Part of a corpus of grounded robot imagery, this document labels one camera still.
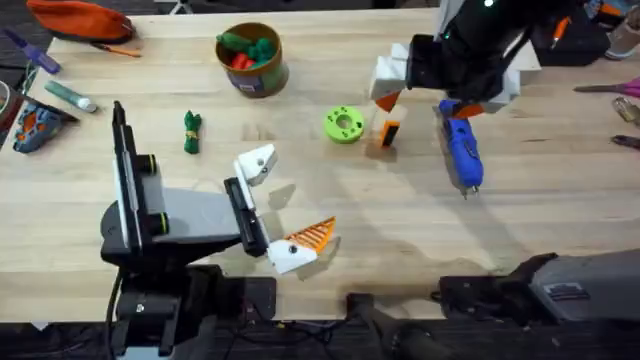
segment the cable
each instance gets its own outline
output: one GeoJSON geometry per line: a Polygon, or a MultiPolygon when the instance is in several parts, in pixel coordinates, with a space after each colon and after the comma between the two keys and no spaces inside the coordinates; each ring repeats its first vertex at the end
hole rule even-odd
{"type": "Polygon", "coordinates": [[[224,353],[224,357],[222,360],[227,360],[229,358],[229,354],[231,354],[231,349],[233,349],[233,345],[236,343],[237,336],[233,335],[231,338],[231,342],[229,343],[229,347],[227,347],[227,351],[224,353]]]}
{"type": "Polygon", "coordinates": [[[115,355],[111,349],[111,325],[113,323],[113,309],[116,304],[116,296],[118,295],[118,289],[122,283],[122,269],[118,267],[118,273],[115,280],[113,280],[113,288],[111,288],[111,295],[109,296],[109,304],[107,305],[107,318],[105,319],[104,329],[104,346],[107,350],[107,359],[115,360],[115,355]]]}
{"type": "Polygon", "coordinates": [[[251,344],[256,344],[256,345],[273,345],[273,346],[289,346],[289,345],[296,345],[296,344],[300,344],[303,341],[307,341],[309,339],[313,339],[317,336],[321,336],[321,335],[325,335],[335,329],[338,329],[342,326],[344,326],[346,323],[348,323],[349,321],[351,321],[353,319],[353,317],[347,317],[345,320],[340,320],[340,321],[336,321],[333,325],[331,326],[327,326],[326,328],[316,331],[316,332],[311,332],[311,331],[307,331],[307,330],[302,330],[305,335],[301,336],[298,339],[295,340],[286,340],[286,341],[276,341],[276,340],[258,340],[258,339],[253,339],[250,338],[244,334],[241,333],[234,333],[233,330],[231,330],[232,334],[235,334],[239,339],[244,340],[248,343],[251,344]]]}
{"type": "MultiPolygon", "coordinates": [[[[262,316],[262,313],[260,312],[260,309],[256,306],[256,304],[251,301],[250,299],[246,299],[245,298],[245,302],[250,304],[253,309],[255,310],[255,312],[258,314],[258,317],[260,318],[260,320],[262,321],[269,321],[268,319],[266,319],[264,316],[262,316]]],[[[232,335],[236,336],[238,339],[244,340],[248,343],[251,344],[256,344],[256,345],[272,345],[272,346],[289,346],[289,345],[297,345],[302,343],[303,341],[307,341],[309,339],[315,339],[317,341],[320,341],[324,344],[322,338],[320,338],[320,336],[325,336],[326,334],[329,334],[329,339],[331,339],[333,337],[333,331],[335,329],[338,329],[342,326],[344,326],[346,323],[348,323],[349,321],[351,321],[354,318],[354,316],[347,316],[344,320],[338,320],[333,322],[332,324],[324,327],[322,330],[318,330],[316,332],[311,332],[305,329],[300,329],[300,328],[293,328],[291,327],[290,329],[292,330],[297,330],[299,332],[304,333],[305,335],[295,339],[295,340],[283,340],[283,341],[276,341],[276,340],[258,340],[258,339],[253,339],[250,338],[248,336],[246,336],[245,334],[239,333],[237,330],[233,330],[233,329],[227,329],[228,331],[231,332],[232,335]]],[[[246,312],[245,312],[245,324],[243,326],[246,327],[246,312]]]]}

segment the screwdriver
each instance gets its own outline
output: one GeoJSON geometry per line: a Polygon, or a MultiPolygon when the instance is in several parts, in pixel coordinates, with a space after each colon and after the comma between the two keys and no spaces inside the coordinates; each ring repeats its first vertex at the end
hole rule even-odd
{"type": "Polygon", "coordinates": [[[558,25],[556,25],[556,30],[553,32],[553,43],[551,44],[551,50],[553,50],[556,45],[558,45],[558,41],[562,39],[564,36],[564,31],[567,29],[567,25],[569,25],[569,17],[565,17],[560,20],[558,25]]]}
{"type": "Polygon", "coordinates": [[[443,129],[460,184],[478,194],[484,168],[469,119],[451,117],[456,104],[453,100],[440,102],[438,108],[443,115],[443,129]]]}

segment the pink scissors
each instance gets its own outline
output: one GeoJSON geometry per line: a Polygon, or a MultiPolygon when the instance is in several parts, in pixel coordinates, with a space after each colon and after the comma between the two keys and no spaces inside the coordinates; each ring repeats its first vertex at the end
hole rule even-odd
{"type": "Polygon", "coordinates": [[[613,85],[578,86],[573,89],[577,92],[613,92],[640,98],[640,78],[635,78],[628,83],[613,85]]]}

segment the green toy broccoli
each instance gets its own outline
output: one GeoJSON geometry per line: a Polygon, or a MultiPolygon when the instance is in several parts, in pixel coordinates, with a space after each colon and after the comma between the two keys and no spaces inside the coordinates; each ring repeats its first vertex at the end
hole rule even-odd
{"type": "Polygon", "coordinates": [[[187,111],[184,116],[184,125],[187,128],[184,151],[189,154],[197,154],[200,152],[200,145],[198,143],[198,130],[200,130],[200,125],[202,125],[200,114],[193,115],[191,110],[187,111]]]}

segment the orange pencil case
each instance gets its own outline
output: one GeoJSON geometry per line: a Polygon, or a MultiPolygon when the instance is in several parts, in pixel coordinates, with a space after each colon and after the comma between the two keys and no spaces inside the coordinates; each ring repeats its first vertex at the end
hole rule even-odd
{"type": "Polygon", "coordinates": [[[80,42],[122,44],[135,34],[123,14],[82,1],[27,0],[27,7],[53,36],[80,42]]]}

